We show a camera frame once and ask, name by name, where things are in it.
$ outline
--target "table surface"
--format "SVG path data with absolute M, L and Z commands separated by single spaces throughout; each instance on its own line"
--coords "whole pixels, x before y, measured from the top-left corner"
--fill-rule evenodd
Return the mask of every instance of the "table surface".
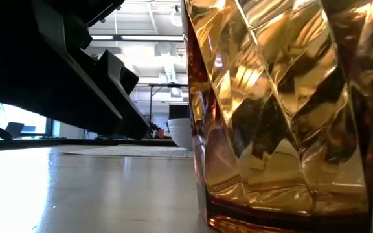
M 0 232 L 205 233 L 192 159 L 0 151 Z

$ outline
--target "window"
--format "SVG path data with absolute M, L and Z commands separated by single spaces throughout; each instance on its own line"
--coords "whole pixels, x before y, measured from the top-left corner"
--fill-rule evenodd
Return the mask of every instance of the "window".
M 9 122 L 24 123 L 21 133 L 46 134 L 47 118 L 19 107 L 0 103 L 0 128 L 5 129 Z

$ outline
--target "ceiling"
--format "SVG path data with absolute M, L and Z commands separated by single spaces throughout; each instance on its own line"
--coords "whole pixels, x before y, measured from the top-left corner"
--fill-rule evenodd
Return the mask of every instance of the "ceiling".
M 103 23 L 99 21 L 93 25 L 89 31 L 92 35 L 182 36 L 181 15 L 175 11 L 175 5 L 179 6 L 178 0 L 126 0 L 120 9 L 108 15 Z M 120 58 L 128 69 L 140 77 L 161 76 L 165 73 L 164 66 L 168 65 L 168 62 L 173 63 L 177 74 L 186 74 L 187 61 L 184 44 L 164 43 L 170 43 L 174 51 L 170 58 L 162 57 L 157 52 L 157 45 L 160 42 L 144 41 L 93 41 L 86 53 L 102 54 L 108 49 Z
M 178 0 L 126 0 L 120 9 L 93 25 L 91 34 L 179 35 L 181 15 L 175 11 Z

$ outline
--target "faceted glass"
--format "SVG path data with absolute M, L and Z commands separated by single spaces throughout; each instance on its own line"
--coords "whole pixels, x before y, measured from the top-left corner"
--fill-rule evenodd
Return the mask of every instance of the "faceted glass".
M 185 0 L 199 209 L 373 232 L 373 0 Z

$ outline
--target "glass base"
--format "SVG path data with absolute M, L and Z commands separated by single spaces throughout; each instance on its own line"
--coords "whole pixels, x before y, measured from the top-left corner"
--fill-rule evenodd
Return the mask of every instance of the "glass base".
M 206 218 L 210 228 L 222 233 L 370 232 L 367 213 L 310 217 L 278 214 L 234 206 L 208 194 Z

